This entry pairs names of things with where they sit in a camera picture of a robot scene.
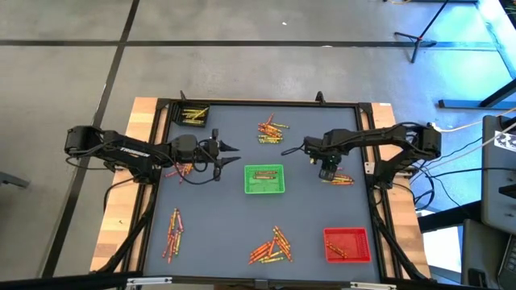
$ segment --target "white cable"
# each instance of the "white cable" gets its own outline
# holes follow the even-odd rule
[[[501,135],[501,134],[504,134],[504,133],[506,133],[506,132],[508,132],[508,131],[510,131],[510,130],[511,130],[512,128],[514,128],[514,127],[516,127],[516,122],[515,122],[514,124],[512,124],[512,125],[508,126],[508,127],[507,127],[507,129],[503,130],[503,131],[500,133],[500,135]],[[431,170],[431,169],[437,168],[437,167],[439,167],[439,166],[441,166],[441,165],[444,165],[444,164],[446,164],[446,163],[450,163],[450,162],[455,161],[455,160],[457,160],[457,159],[459,159],[459,158],[462,158],[462,157],[464,157],[464,156],[468,155],[469,153],[471,153],[471,152],[473,152],[473,151],[476,151],[476,150],[478,150],[478,149],[482,148],[483,146],[485,146],[485,145],[487,145],[487,144],[491,143],[492,141],[494,141],[494,140],[495,140],[495,138],[496,138],[496,137],[498,137],[498,135],[496,135],[496,132],[495,132],[495,135],[494,135],[491,139],[489,139],[489,140],[485,141],[485,142],[484,142],[484,143],[482,143],[482,145],[480,145],[479,147],[475,147],[475,148],[473,148],[472,150],[470,150],[470,151],[468,151],[468,152],[464,153],[463,155],[458,155],[457,157],[452,158],[452,159],[450,159],[450,160],[447,160],[447,161],[445,161],[445,162],[442,162],[441,164],[437,164],[437,165],[435,165],[435,166],[432,166],[432,167],[428,168],[427,170]]]
[[[504,112],[504,113],[501,113],[501,114],[496,115],[496,117],[503,116],[503,115],[508,114],[508,113],[510,113],[510,112],[513,112],[513,111],[515,111],[515,110],[516,110],[516,108],[512,108],[512,109],[510,109],[510,110],[508,110],[508,111],[506,111],[506,112]],[[453,128],[453,129],[442,129],[442,128],[437,127],[437,125],[436,125],[435,123],[431,123],[431,125],[432,125],[432,126],[435,128],[435,130],[436,130],[436,131],[438,131],[438,132],[441,132],[441,133],[450,133],[450,132],[455,132],[455,131],[458,131],[458,130],[462,130],[462,129],[468,128],[468,127],[473,126],[473,125],[476,125],[476,124],[478,124],[478,123],[480,123],[480,122],[482,122],[482,120],[480,120],[480,121],[476,121],[476,122],[473,122],[473,123],[468,124],[468,125],[458,126],[457,128]]]

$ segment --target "tripod stand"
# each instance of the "tripod stand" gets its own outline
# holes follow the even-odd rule
[[[437,19],[437,17],[441,14],[441,12],[443,11],[444,7],[448,4],[448,2],[450,2],[450,0],[446,0],[443,3],[441,8],[439,8],[439,11],[437,11],[437,14],[435,14],[434,18],[430,21],[430,23],[428,23],[427,27],[425,27],[425,30],[422,32],[422,34],[420,36],[408,35],[408,34],[401,33],[401,32],[394,32],[395,35],[405,36],[405,37],[408,37],[409,39],[416,40],[416,42],[414,43],[414,53],[412,54],[412,59],[410,60],[411,63],[414,63],[416,61],[416,56],[418,56],[418,49],[419,49],[419,46],[421,45],[422,38],[425,36],[425,33],[427,33],[428,29],[430,29],[430,26],[434,23],[434,21]],[[435,46],[436,44],[437,44],[437,41],[431,41],[431,43],[428,47]]]

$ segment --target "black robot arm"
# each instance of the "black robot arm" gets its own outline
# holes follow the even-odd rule
[[[213,178],[219,180],[223,166],[240,157],[217,159],[220,151],[238,151],[217,138],[218,130],[213,129],[210,138],[199,142],[194,135],[181,135],[169,143],[150,144],[114,130],[75,126],[68,130],[64,152],[69,159],[86,156],[102,159],[111,171],[127,168],[135,182],[141,184],[158,182],[160,168],[189,163],[214,164]]]
[[[390,160],[376,162],[372,173],[373,183],[391,189],[397,172],[418,160],[432,160],[441,156],[441,134],[431,126],[412,122],[400,123],[390,128],[350,131],[334,129],[322,139],[305,137],[304,152],[313,164],[322,161],[319,177],[333,180],[342,155],[348,155],[355,147],[392,144],[402,151]]]

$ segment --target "red plastic tray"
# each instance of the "red plastic tray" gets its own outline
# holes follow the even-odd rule
[[[329,249],[331,242],[346,252],[347,258]],[[324,249],[328,263],[367,263],[371,262],[368,235],[365,228],[326,228],[324,229]]]

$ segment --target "concrete floor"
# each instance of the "concrete floor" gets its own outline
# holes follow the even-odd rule
[[[119,39],[130,6],[131,0],[4,0],[0,39]],[[438,9],[436,3],[394,6],[381,0],[142,0],[130,39],[393,41],[394,31],[418,34]],[[428,37],[491,41],[471,4],[451,4]],[[39,273],[73,171],[62,151],[66,129],[91,123],[114,50],[0,47],[0,170],[31,181],[26,190],[0,187],[0,280]],[[511,80],[496,51],[423,50],[416,64],[407,61],[410,53],[404,48],[126,48],[102,127],[124,132],[134,97],[178,97],[183,89],[191,98],[295,100],[312,100],[322,90],[330,102],[390,102],[399,122],[447,128],[495,112],[438,110],[437,100],[482,99]],[[480,134],[479,126],[445,134],[443,152]],[[475,152],[453,168],[480,164]],[[478,177],[471,172],[443,182],[459,203],[467,203],[480,198]],[[111,180],[109,173],[87,173],[57,275],[88,271],[102,195]],[[426,191],[425,182],[417,181],[414,191]],[[453,206],[438,188],[432,207]]]

